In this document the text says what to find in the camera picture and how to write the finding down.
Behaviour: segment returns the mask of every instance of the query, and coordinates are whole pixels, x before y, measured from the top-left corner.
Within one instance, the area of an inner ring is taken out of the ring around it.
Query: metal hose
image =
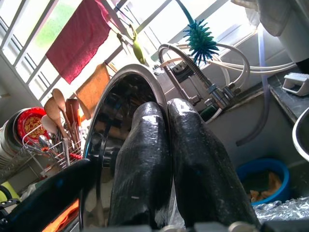
[[[211,81],[202,73],[202,71],[194,63],[194,61],[191,60],[191,58],[187,54],[182,52],[179,48],[177,48],[177,47],[175,47],[175,46],[173,46],[171,44],[162,44],[159,47],[159,49],[158,49],[158,56],[159,56],[160,63],[164,62],[164,60],[163,60],[163,50],[164,49],[172,50],[177,55],[179,55],[186,62],[186,64],[192,69],[192,71],[196,74],[196,76],[202,81],[202,83],[204,83],[206,88],[209,88],[212,85]],[[167,74],[169,74],[169,70],[168,70],[168,68],[166,66],[164,67],[164,71]]]

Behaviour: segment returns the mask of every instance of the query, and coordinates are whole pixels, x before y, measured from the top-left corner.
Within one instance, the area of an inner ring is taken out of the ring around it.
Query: red plate
[[[28,134],[30,131],[35,129],[41,124],[41,118],[46,114],[42,108],[31,108],[24,111],[18,118],[17,121],[17,133],[21,139]],[[34,142],[39,142],[39,136],[45,135],[49,138],[47,131],[43,127],[37,128],[29,136],[25,138],[25,142],[28,141],[28,138],[32,139]]]

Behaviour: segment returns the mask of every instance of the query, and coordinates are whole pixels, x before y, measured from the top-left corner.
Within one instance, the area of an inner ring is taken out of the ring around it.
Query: red towel
[[[107,39],[108,12],[99,0],[83,0],[46,53],[70,84]]]

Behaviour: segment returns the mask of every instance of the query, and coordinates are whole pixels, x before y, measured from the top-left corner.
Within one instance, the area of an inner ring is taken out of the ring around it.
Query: brown towel
[[[94,73],[76,91],[77,97],[85,104],[91,115],[109,80],[106,65],[99,64]]]

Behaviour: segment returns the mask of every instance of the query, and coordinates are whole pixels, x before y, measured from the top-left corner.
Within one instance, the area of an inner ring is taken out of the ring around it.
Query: blue bowl
[[[243,181],[248,174],[258,173],[265,170],[270,170],[276,173],[282,181],[281,187],[270,197],[258,202],[251,203],[251,205],[258,205],[270,203],[274,201],[286,201],[290,197],[290,173],[284,163],[276,159],[256,159],[243,164],[237,168],[236,172],[240,179]]]

